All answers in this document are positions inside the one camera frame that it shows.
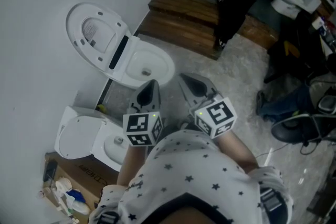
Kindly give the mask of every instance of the toilet drain hole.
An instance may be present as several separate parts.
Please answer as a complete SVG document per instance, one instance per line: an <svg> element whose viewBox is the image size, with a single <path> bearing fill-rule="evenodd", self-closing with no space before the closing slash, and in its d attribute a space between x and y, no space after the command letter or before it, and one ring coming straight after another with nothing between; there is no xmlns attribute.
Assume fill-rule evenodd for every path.
<svg viewBox="0 0 336 224"><path fill-rule="evenodd" d="M144 76L150 76L152 74L152 71L148 68L144 68L142 69L142 72L141 72Z"/></svg>

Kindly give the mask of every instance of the small white toilet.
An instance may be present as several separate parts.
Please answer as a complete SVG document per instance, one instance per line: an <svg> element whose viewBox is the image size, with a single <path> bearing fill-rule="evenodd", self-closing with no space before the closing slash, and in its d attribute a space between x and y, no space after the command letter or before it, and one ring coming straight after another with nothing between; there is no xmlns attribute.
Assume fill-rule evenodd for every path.
<svg viewBox="0 0 336 224"><path fill-rule="evenodd" d="M121 122L99 111L67 106L57 132L55 150L66 159L93 154L120 171L129 146L121 126Z"/></svg>
<svg viewBox="0 0 336 224"><path fill-rule="evenodd" d="M321 4L321 0L273 0L272 7L280 14L296 19L301 9L313 13Z"/></svg>
<svg viewBox="0 0 336 224"><path fill-rule="evenodd" d="M87 62L126 87L136 89L152 79L164 86L174 76L171 57L132 36L112 10L79 3L68 13L66 30L72 45Z"/></svg>

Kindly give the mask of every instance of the blue jeans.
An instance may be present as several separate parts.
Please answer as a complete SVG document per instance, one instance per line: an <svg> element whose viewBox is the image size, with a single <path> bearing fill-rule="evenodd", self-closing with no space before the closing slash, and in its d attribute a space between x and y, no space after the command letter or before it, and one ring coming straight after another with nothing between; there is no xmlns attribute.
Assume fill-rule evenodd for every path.
<svg viewBox="0 0 336 224"><path fill-rule="evenodd" d="M310 99L309 87L305 84L275 102L262 104L259 116L278 122L291 117L296 111L308 113L314 113L315 111Z"/></svg>

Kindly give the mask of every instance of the white shirt with stars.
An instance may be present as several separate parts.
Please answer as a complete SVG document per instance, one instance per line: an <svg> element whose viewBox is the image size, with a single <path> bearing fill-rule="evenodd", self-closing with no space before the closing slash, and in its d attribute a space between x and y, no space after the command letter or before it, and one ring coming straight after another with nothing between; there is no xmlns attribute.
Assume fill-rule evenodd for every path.
<svg viewBox="0 0 336 224"><path fill-rule="evenodd" d="M128 188L110 185L103 189L89 223L96 224L106 212L118 214L118 223L142 223L185 194L217 210L228 223L269 223L260 202L260 188L281 194L289 223L293 201L279 170L260 167L246 174L208 136L181 130L154 147Z"/></svg>

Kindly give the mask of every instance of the white wall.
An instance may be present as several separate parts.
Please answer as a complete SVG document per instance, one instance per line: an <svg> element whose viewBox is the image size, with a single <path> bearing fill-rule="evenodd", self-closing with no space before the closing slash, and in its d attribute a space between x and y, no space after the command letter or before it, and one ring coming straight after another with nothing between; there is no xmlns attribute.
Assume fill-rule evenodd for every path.
<svg viewBox="0 0 336 224"><path fill-rule="evenodd" d="M69 8L93 1L114 9L135 31L150 0L0 0L0 222L49 224L60 218L35 198L46 152L66 105L80 90L94 106L106 78L66 36Z"/></svg>

